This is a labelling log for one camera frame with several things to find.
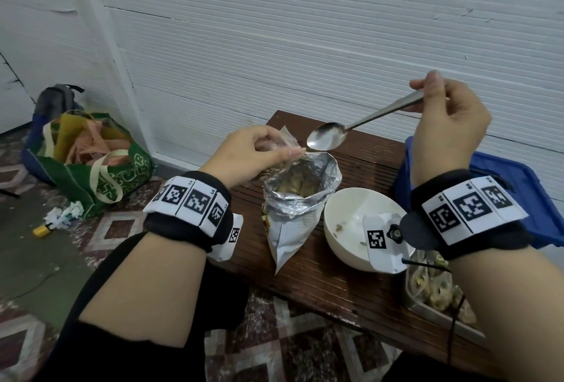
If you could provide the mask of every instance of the wooden table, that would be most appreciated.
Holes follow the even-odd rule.
[[[269,125],[284,125],[304,144],[321,122],[278,111]],[[404,144],[352,131],[332,151],[343,181],[341,188],[366,187],[389,195],[404,157]],[[401,302],[403,275],[360,272],[342,263],[329,248],[323,218],[303,247],[274,276],[275,264],[261,220],[262,188],[236,187],[232,209],[245,218],[233,257],[221,264],[250,283],[311,308],[349,326],[371,331],[402,350],[445,362],[447,330],[408,311]],[[489,351],[456,336],[452,364],[466,371],[502,378]]]

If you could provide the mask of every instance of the person's left hand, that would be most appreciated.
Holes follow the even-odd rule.
[[[305,152],[304,148],[288,146],[263,152],[257,150],[268,140],[282,142],[280,132],[268,125],[237,130],[226,137],[200,171],[211,174],[230,189],[254,179],[272,165],[297,159]]]

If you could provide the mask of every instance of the green shopping bag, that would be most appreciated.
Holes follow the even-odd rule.
[[[38,149],[30,149],[60,192],[70,201],[81,202],[84,218],[98,215],[108,205],[121,201],[124,196],[146,183],[155,170],[149,154],[135,143],[129,131],[115,122],[109,114],[87,115],[92,119],[101,120],[104,127],[116,129],[127,137],[131,143],[129,150],[114,150],[95,161],[92,166],[64,164],[53,157],[59,132],[57,121],[45,125],[44,143],[41,143]],[[104,165],[106,158],[124,155],[128,155],[131,162],[123,165]]]

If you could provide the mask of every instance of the fingernail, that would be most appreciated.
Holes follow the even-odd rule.
[[[427,73],[427,78],[425,82],[429,85],[436,84],[441,80],[441,73],[438,70],[431,70]]]
[[[288,151],[288,155],[292,158],[294,156],[301,155],[304,150],[305,148],[301,148],[300,146],[293,147]]]

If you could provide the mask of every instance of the blue storage box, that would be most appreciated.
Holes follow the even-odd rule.
[[[413,137],[405,141],[405,159],[392,186],[396,202],[406,211],[411,210],[413,189],[409,176],[412,143]],[[476,177],[492,176],[529,214],[522,222],[535,237],[535,248],[548,244],[564,247],[564,218],[532,169],[510,159],[475,152],[470,160],[470,170]]]

